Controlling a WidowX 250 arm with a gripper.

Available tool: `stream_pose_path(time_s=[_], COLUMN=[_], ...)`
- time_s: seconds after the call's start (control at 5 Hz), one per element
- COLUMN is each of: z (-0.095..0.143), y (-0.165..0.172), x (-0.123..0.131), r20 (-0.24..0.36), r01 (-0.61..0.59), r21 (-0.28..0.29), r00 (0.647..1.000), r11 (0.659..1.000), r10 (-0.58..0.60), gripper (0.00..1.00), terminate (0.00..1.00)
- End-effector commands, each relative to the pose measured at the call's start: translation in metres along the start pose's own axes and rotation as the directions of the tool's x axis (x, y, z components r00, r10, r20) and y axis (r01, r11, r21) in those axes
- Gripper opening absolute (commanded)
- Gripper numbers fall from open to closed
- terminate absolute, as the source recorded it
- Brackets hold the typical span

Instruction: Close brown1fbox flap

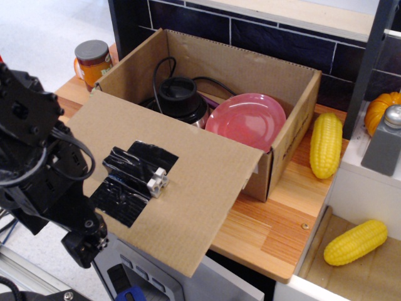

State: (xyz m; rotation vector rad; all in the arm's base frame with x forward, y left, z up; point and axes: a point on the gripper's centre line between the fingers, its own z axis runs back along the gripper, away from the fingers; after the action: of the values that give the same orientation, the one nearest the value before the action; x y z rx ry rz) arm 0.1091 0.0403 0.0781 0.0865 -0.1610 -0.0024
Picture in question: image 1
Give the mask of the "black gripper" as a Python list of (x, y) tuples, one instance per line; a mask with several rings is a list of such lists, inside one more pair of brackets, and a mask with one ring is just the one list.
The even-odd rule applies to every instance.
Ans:
[(68, 233), (61, 242), (80, 267), (90, 268), (109, 242), (103, 216), (95, 212), (93, 203), (88, 200), (73, 208), (72, 217), (68, 221), (72, 225), (67, 227)]

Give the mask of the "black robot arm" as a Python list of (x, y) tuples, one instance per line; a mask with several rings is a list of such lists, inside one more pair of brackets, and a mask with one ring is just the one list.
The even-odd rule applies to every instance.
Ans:
[(1, 207), (33, 234), (48, 223), (63, 228), (63, 246), (89, 268), (108, 243), (107, 226), (83, 194), (94, 157), (63, 113), (36, 78), (1, 65)]

